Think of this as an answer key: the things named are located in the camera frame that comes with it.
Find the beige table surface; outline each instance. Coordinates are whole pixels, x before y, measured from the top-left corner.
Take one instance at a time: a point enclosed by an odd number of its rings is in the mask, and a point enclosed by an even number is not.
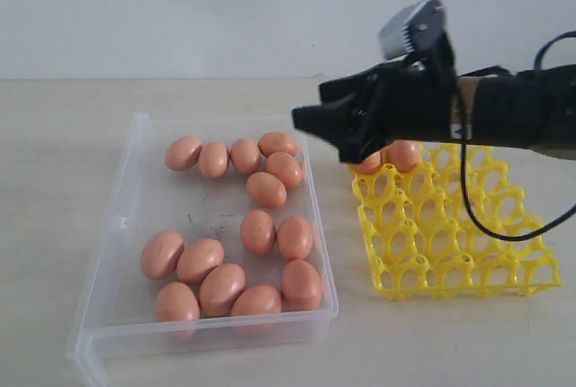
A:
[[[316,81],[0,82],[0,385],[78,386],[64,346],[135,112],[288,113]],[[535,296],[388,302],[372,288],[349,175],[310,141],[340,300],[326,341],[121,359],[114,386],[540,386],[576,381],[576,219],[546,237],[563,287]],[[576,200],[576,164],[506,150],[526,207]]]

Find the wall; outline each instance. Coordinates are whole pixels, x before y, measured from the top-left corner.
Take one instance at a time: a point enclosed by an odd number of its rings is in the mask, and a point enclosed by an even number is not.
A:
[[[375,34],[415,1],[0,0],[0,77],[344,75],[378,60]],[[572,0],[444,1],[461,71],[527,68],[576,28]]]

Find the yellow plastic egg crate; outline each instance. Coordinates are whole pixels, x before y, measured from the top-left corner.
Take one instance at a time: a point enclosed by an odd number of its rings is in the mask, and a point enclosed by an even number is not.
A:
[[[373,285],[389,300],[538,293],[561,285],[557,261],[542,237],[505,242],[470,220],[460,190],[460,148],[421,145],[423,160],[399,173],[385,163],[373,175],[351,169]],[[490,230],[517,235],[542,226],[526,214],[524,189],[507,181],[509,166],[489,147],[470,147],[467,187],[472,208]]]

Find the black cable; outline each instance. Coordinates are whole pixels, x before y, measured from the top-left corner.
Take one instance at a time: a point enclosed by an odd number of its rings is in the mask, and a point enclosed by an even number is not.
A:
[[[576,38],[576,31],[568,31],[560,36],[550,40],[546,43],[536,54],[535,62],[534,62],[534,71],[535,74],[540,77],[541,70],[542,70],[542,60],[544,59],[545,53],[550,49],[550,47],[556,43],[557,41],[561,41],[562,39],[567,38]],[[533,239],[535,237],[541,236],[542,234],[548,232],[549,230],[557,227],[561,223],[567,221],[571,216],[576,214],[576,204],[574,204],[566,213],[562,214],[558,218],[552,220],[551,222],[547,223],[543,227],[539,229],[535,229],[530,231],[526,234],[522,234],[519,236],[506,236],[504,234],[499,234],[497,232],[491,231],[487,229],[484,225],[480,223],[478,218],[473,212],[472,206],[470,204],[470,199],[468,198],[468,189],[466,187],[466,147],[468,145],[468,115],[466,112],[466,105],[464,104],[464,97],[462,95],[462,91],[457,84],[457,76],[454,73],[454,87],[456,91],[456,98],[458,104],[458,110],[460,115],[462,116],[460,119],[460,123],[462,124],[463,128],[463,136],[460,142],[460,186],[462,189],[462,197],[463,197],[463,204],[464,208],[466,209],[470,219],[472,220],[473,224],[480,229],[483,233],[487,234],[488,236],[499,239],[503,241],[526,241]]]

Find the egg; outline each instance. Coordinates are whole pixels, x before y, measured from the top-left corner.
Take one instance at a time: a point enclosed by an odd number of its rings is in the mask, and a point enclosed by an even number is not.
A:
[[[277,151],[284,151],[292,156],[298,153],[298,143],[296,140],[284,132],[268,132],[258,140],[258,147],[262,154],[269,157]]]
[[[358,174],[374,174],[382,168],[383,158],[382,152],[376,151],[366,159],[364,159],[360,164],[351,164],[352,169],[354,169]]]
[[[176,270],[184,251],[184,239],[179,232],[166,229],[151,238],[140,253],[140,270],[150,279],[164,279]]]
[[[198,167],[204,177],[223,176],[230,164],[230,153],[223,142],[211,142],[204,146],[198,157]]]
[[[184,171],[198,162],[202,151],[202,141],[198,137],[182,137],[174,141],[166,150],[164,161],[173,171]]]
[[[420,145],[414,141],[397,140],[385,149],[386,161],[401,173],[409,173],[422,161]]]
[[[284,186],[295,187],[302,181],[302,167],[294,156],[278,151],[266,160],[266,172],[280,179]]]
[[[269,284],[247,288],[234,302],[231,316],[261,315],[267,313],[280,313],[282,311],[282,296],[278,289]],[[241,336],[260,336],[268,333],[274,326],[272,323],[235,326],[234,331]]]
[[[276,241],[276,226],[269,213],[252,210],[240,224],[240,238],[247,250],[255,255],[270,252]]]
[[[198,320],[200,307],[194,292],[185,283],[171,282],[160,290],[154,303],[158,322]],[[194,330],[174,331],[169,336],[177,340],[187,340]]]
[[[307,261],[290,261],[282,271],[280,285],[292,311],[313,311],[320,307],[322,282],[316,269]]]
[[[287,259],[304,259],[314,244],[314,232],[302,216],[286,218],[278,228],[278,250]]]
[[[286,186],[275,175],[258,171],[251,175],[246,187],[254,201],[268,209],[277,209],[286,203]]]
[[[246,273],[242,267],[232,263],[219,265],[208,273],[200,286],[200,305],[211,317],[224,316],[245,287]]]
[[[189,245],[176,265],[182,282],[199,284],[214,268],[224,262],[224,247],[214,238],[200,238]]]
[[[248,138],[238,139],[230,148],[232,165],[244,175],[255,173],[261,165],[262,157],[257,144]]]

